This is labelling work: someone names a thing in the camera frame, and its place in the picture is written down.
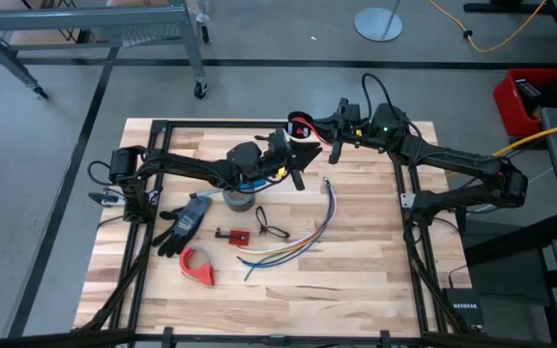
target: cart wheel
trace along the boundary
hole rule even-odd
[[[42,99],[44,99],[45,101],[48,100],[48,94],[44,92],[42,87],[36,87],[33,89],[33,91],[36,94],[36,96],[42,97]]]
[[[208,33],[208,27],[205,25],[201,27],[201,39],[203,39],[203,42],[206,44],[210,42],[210,34]]]
[[[201,84],[200,82],[197,82],[194,85],[194,96],[197,97],[198,99],[203,99],[203,97],[205,97],[206,93],[208,93],[208,85],[207,84]]]

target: floor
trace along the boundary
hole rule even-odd
[[[526,17],[464,14],[462,2],[438,3],[469,23],[480,46],[501,41]],[[512,43],[489,54],[472,50],[460,30],[424,0],[401,3],[398,13],[404,31],[393,42],[372,43],[354,31],[352,21],[358,10],[392,4],[391,0],[212,2],[214,41],[202,48],[202,54],[208,59],[557,63],[557,28],[549,16],[537,16]],[[103,58],[106,53],[103,49],[26,51],[20,56]],[[179,46],[135,47],[119,54],[119,58],[184,57]],[[102,71],[98,66],[70,65],[29,69],[50,101],[34,99],[0,66],[0,336],[9,327]],[[88,180],[85,167],[91,160],[109,159],[127,118],[283,119],[297,109],[326,116],[341,97],[364,103],[360,76],[370,72],[384,80],[394,104],[409,117],[435,123],[442,145],[487,154],[507,143],[491,95],[505,71],[279,66],[210,67],[206,72],[211,89],[199,101],[192,96],[190,68],[114,68],[25,334],[70,329],[101,214],[101,208],[87,198],[99,187]],[[374,102],[382,101],[377,92],[373,96]],[[547,153],[527,152],[513,161],[529,178],[537,178],[526,205],[470,217],[472,230],[487,234],[498,231],[498,224],[524,226],[557,213],[557,183]],[[450,184],[457,187],[464,181],[451,178]],[[464,242],[468,246],[483,238],[487,236],[469,236]],[[484,293],[520,293],[544,301],[535,257],[518,255],[473,268],[475,287]],[[484,295],[483,303],[492,335],[548,340],[542,307],[534,301]]]

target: red container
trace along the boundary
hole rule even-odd
[[[542,130],[541,121],[528,116],[515,81],[525,78],[539,90],[557,81],[557,69],[511,69],[493,91],[504,128],[512,137],[526,137]]]

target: metal cart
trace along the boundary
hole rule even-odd
[[[92,8],[78,8],[74,0],[20,3],[22,9],[0,10],[0,63],[42,98],[48,95],[17,59],[20,50],[184,44],[194,72],[194,95],[202,99],[207,93],[196,34],[200,33],[206,43],[210,38],[205,24],[191,19],[183,0],[168,0],[160,6]],[[19,34],[25,40],[19,40]],[[26,40],[32,36],[48,39],[46,43]]]

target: wooden tabletop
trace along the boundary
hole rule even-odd
[[[151,124],[151,119],[129,119],[121,146],[145,145]],[[416,124],[426,141],[436,142],[432,123]],[[169,152],[218,160],[238,143],[269,132],[176,129]],[[259,146],[265,149],[264,143]],[[255,270],[244,282],[249,269],[236,258],[242,254],[226,240],[216,239],[216,228],[249,230],[250,248],[279,247],[283,242],[258,235],[254,209],[234,213],[220,194],[214,195],[190,246],[202,247],[211,255],[216,286],[184,277],[177,257],[158,257],[153,248],[137,331],[161,334],[164,327],[173,327],[175,334],[378,336],[380,330],[388,330],[392,336],[419,336],[392,163],[376,151],[346,145],[339,164],[330,165],[329,150],[325,147],[303,174],[304,191],[296,191],[288,180],[256,195],[256,205],[264,207],[269,224],[291,232],[295,240],[324,219],[328,197],[322,178],[329,178],[337,194],[337,215],[320,243],[286,264]],[[448,189],[444,171],[419,166],[419,172],[423,189]],[[184,206],[189,193],[210,188],[205,182],[171,175],[164,177],[163,186],[160,210]],[[121,214],[119,208],[105,209],[103,219]],[[450,214],[438,217],[455,223]],[[170,224],[158,218],[154,235]],[[465,265],[461,240],[443,222],[435,221],[429,230],[438,278],[444,286],[448,272]],[[128,231],[129,225],[121,220],[98,231],[76,326],[89,321],[115,288]],[[136,244],[138,249],[140,236]],[[453,281],[457,287],[471,286],[466,269],[454,272]],[[423,288],[429,327],[435,330],[431,298]],[[127,323],[131,297],[129,291],[121,323]]]

